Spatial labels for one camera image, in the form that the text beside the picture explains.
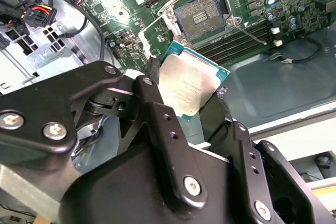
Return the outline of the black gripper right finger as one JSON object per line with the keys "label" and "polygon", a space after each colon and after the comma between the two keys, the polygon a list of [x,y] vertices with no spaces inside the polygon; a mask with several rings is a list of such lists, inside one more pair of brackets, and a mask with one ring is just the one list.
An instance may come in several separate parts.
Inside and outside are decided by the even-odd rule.
{"label": "black gripper right finger", "polygon": [[280,150],[269,141],[253,143],[248,129],[232,118],[224,89],[208,101],[207,115],[216,123],[207,136],[211,151],[231,164],[238,223],[335,223]]}

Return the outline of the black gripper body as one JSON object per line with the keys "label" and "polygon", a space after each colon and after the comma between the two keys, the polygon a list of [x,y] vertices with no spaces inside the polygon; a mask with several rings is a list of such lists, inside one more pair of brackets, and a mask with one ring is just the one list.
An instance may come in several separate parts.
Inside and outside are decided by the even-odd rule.
{"label": "black gripper body", "polygon": [[79,177],[61,201],[59,222],[248,223],[230,164],[195,148],[191,153],[208,190],[200,211],[177,214],[166,205],[152,152],[143,144]]}

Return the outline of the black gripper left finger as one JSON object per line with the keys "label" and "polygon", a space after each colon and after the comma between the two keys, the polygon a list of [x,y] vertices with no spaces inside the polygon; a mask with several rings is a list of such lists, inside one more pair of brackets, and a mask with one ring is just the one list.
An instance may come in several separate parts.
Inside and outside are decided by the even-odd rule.
{"label": "black gripper left finger", "polygon": [[36,212],[55,218],[55,200],[47,189],[60,188],[49,173],[64,169],[77,142],[77,131],[106,114],[90,112],[87,103],[122,88],[125,112],[113,114],[129,125],[123,140],[135,137],[151,144],[163,205],[175,214],[201,210],[208,192],[173,109],[164,105],[159,82],[160,61],[151,58],[143,75],[128,79],[114,66],[96,61],[1,97],[1,189]]}

